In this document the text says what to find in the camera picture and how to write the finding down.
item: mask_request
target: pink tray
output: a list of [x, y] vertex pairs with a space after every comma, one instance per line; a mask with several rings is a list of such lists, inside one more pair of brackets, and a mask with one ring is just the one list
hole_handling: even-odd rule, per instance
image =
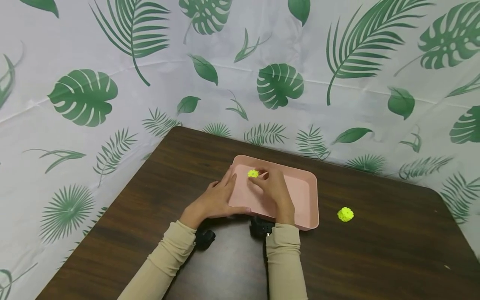
[[248, 180], [248, 171], [254, 168], [274, 167], [282, 170], [288, 191], [295, 206], [295, 225], [300, 230], [317, 228], [318, 194], [317, 178], [312, 173], [295, 169], [257, 158], [239, 155], [233, 160], [233, 171], [237, 174], [237, 182], [229, 204], [231, 206], [247, 206], [252, 213], [262, 218], [274, 220], [275, 204], [268, 199], [262, 189]]

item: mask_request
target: white backdrop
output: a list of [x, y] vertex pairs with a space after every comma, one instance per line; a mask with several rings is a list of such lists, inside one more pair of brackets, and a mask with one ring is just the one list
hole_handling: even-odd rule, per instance
[[0, 300], [179, 124], [430, 187], [480, 254], [480, 1], [108, 3], [0, 3]]

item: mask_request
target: hand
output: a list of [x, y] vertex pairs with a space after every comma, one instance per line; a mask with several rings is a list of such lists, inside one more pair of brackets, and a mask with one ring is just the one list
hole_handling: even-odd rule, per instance
[[220, 182], [210, 183], [206, 191], [185, 209], [180, 217], [180, 222], [197, 229], [200, 223], [207, 218], [249, 213], [251, 209], [248, 207], [228, 205], [237, 179], [237, 175], [232, 175], [232, 172], [232, 166], [230, 166]]
[[248, 179], [258, 185], [264, 193], [275, 201], [276, 222], [280, 224], [295, 225], [295, 207], [293, 206], [290, 193], [283, 172], [275, 168], [259, 168], [259, 177]]

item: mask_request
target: brown table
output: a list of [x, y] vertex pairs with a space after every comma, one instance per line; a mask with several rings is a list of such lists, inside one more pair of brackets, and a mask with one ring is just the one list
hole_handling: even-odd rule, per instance
[[[313, 300], [473, 300], [480, 264], [434, 191], [182, 127], [170, 131], [38, 299], [114, 300], [169, 223], [244, 154], [318, 179], [320, 225], [301, 232]], [[355, 218], [336, 213], [348, 206]], [[262, 243], [247, 218], [210, 222], [167, 300], [266, 300]]]

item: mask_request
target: beige sleeve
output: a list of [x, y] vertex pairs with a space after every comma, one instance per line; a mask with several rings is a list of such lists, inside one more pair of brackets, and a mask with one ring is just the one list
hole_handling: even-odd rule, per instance
[[270, 300], [307, 300], [300, 262], [299, 230], [275, 224], [266, 238]]
[[118, 300], [162, 299], [181, 265], [193, 250], [195, 232], [177, 221], [171, 223]]

